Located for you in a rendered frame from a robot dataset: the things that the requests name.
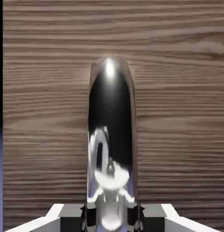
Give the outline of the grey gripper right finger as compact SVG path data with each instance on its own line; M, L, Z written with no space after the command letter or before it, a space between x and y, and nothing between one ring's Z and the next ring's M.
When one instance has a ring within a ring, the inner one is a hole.
M221 232L180 216L170 203L143 203L143 232Z

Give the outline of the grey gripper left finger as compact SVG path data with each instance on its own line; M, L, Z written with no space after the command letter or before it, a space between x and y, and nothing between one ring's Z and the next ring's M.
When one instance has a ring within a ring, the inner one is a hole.
M4 232L81 232L82 203L55 203L43 217Z

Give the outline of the curved shiny metal handle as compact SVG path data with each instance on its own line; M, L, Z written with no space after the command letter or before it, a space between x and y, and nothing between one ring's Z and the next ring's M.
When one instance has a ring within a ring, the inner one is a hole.
M91 65L87 134L82 232L140 232L135 88L122 58L103 57Z

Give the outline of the wooden cabinet door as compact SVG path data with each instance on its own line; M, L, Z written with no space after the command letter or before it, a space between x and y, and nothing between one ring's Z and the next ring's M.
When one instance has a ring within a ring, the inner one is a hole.
M3 0L3 230L86 194L91 64L134 79L138 197L224 232L224 0Z

